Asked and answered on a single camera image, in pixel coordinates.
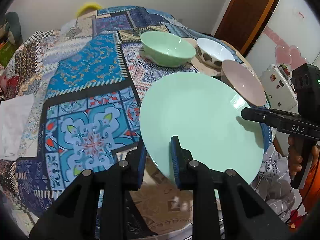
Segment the person's right hand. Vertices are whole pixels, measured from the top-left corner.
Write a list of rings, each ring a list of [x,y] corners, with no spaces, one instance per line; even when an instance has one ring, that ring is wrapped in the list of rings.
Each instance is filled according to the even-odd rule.
[[[302,161],[303,157],[300,155],[300,153],[297,152],[297,149],[295,147],[295,137],[290,135],[288,137],[288,153],[289,153],[289,159],[288,159],[288,167],[289,167],[289,173],[290,177],[293,178],[297,172],[300,172],[302,169]],[[314,167],[317,164],[318,158],[319,158],[319,145],[315,145],[312,148],[311,154],[313,156],[311,167]]]

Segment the orange right sleeve forearm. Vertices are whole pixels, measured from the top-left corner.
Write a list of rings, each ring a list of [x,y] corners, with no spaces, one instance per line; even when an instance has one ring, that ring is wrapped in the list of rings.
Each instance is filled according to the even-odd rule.
[[[319,202],[319,165],[317,164],[319,150],[316,147],[315,163],[311,165],[304,187],[299,190],[303,199],[303,206],[306,213],[310,213]]]

